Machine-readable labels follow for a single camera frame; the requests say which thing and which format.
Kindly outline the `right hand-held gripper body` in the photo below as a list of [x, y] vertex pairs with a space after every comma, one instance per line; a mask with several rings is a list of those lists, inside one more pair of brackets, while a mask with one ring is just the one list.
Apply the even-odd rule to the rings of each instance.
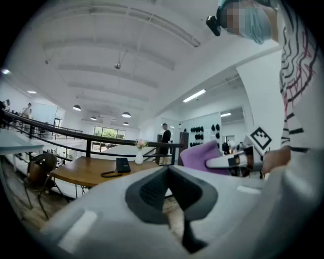
[[230, 145], [229, 171], [234, 177], [250, 177], [262, 173], [265, 153], [270, 151], [272, 138], [261, 126], [248, 133], [243, 142], [237, 146]]

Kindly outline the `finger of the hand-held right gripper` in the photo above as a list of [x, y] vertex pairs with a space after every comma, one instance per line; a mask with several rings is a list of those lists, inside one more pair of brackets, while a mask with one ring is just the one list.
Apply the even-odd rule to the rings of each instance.
[[244, 165], [244, 159], [239, 155], [225, 155], [217, 158], [208, 159], [206, 162], [207, 168], [229, 169]]

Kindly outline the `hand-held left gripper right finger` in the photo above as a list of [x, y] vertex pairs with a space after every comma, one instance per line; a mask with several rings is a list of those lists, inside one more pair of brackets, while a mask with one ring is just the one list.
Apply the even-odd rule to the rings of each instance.
[[234, 205], [235, 220], [213, 220], [199, 239], [185, 222], [185, 258], [317, 258], [323, 233], [323, 152], [310, 150], [271, 173], [264, 187]]

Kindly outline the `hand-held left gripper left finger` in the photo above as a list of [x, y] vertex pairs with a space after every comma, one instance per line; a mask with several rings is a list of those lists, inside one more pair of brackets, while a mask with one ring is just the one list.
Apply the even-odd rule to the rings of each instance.
[[126, 189], [157, 169], [147, 169], [93, 187], [41, 229], [72, 258], [188, 258], [168, 225], [145, 223], [128, 208]]

